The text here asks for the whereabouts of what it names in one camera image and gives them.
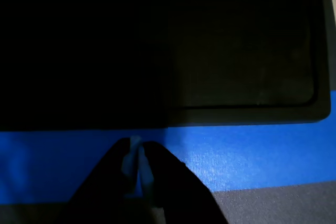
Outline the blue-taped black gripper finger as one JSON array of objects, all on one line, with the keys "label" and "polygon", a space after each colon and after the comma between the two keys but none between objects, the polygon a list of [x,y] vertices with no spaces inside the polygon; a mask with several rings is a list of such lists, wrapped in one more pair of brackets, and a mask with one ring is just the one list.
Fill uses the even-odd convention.
[{"label": "blue-taped black gripper finger", "polygon": [[141,205],[125,196],[138,176],[140,137],[117,140],[79,186],[56,223],[141,223]]},{"label": "blue-taped black gripper finger", "polygon": [[163,208],[166,223],[227,223],[210,190],[163,145],[139,147],[138,171],[143,196]]}]

